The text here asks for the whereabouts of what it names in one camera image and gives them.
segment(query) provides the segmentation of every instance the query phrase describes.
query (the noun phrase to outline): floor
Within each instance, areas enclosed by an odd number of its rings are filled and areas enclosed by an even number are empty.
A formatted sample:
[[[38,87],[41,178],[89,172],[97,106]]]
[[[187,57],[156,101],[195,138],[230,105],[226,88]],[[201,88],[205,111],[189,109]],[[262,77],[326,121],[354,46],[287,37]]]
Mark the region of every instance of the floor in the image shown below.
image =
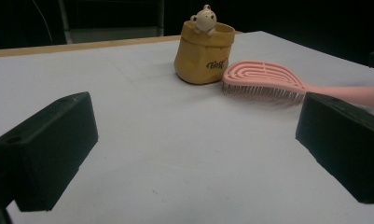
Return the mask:
[[[155,26],[106,29],[75,29],[66,32],[68,44],[144,38],[161,35],[163,35],[162,29]]]

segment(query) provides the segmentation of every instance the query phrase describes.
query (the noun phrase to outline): black rubber pad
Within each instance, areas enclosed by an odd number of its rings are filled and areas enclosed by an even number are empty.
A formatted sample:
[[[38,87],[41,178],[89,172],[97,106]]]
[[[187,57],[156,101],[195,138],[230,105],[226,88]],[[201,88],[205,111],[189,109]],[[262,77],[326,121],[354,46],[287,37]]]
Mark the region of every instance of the black rubber pad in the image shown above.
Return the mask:
[[[297,140],[360,203],[374,203],[374,116],[339,99],[308,92]]]
[[[98,141],[88,92],[63,97],[0,137],[21,211],[51,210]]]

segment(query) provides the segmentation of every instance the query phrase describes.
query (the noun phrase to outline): paddle brush head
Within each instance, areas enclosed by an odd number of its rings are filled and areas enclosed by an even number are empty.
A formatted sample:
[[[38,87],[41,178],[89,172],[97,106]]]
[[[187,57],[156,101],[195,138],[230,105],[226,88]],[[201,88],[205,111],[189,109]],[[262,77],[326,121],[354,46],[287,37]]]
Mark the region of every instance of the paddle brush head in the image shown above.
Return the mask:
[[[306,93],[306,84],[276,63],[239,61],[227,68],[222,81],[224,94],[258,101],[299,105]]]

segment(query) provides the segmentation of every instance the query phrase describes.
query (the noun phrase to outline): hairbrush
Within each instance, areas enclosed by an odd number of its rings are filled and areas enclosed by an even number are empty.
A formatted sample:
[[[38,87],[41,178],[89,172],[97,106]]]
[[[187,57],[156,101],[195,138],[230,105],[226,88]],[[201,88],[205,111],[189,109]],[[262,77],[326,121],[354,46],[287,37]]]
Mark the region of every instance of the hairbrush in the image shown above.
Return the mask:
[[[374,106],[374,86],[319,87],[302,81],[283,65],[262,61],[238,61],[222,78],[222,92],[255,100],[299,105],[306,92],[332,96],[351,104]]]

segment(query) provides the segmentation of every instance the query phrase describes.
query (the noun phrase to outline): white tabletop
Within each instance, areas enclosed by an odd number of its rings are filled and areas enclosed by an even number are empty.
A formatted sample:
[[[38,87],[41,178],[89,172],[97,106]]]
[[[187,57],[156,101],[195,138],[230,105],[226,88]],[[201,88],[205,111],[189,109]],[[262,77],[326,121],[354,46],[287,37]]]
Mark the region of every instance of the white tabletop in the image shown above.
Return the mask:
[[[0,58],[0,135],[53,101],[90,93],[99,142],[50,212],[14,223],[374,223],[295,139],[301,105],[222,94],[174,72],[179,41]],[[313,85],[374,85],[374,69],[264,32],[229,60],[280,63]],[[374,114],[374,108],[366,108]]]

